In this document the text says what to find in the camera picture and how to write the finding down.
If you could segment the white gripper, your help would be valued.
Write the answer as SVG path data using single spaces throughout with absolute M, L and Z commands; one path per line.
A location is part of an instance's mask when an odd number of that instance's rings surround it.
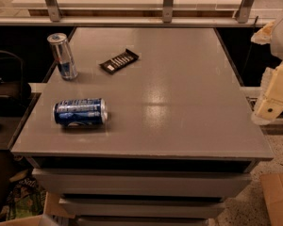
M 263 26 L 251 37 L 251 42 L 271 43 L 273 56 L 283 60 L 283 10 L 275 21 Z M 267 125 L 283 112 L 283 61 L 275 69 L 266 68 L 260 83 L 260 95 L 254 106 L 251 120 L 257 125 Z

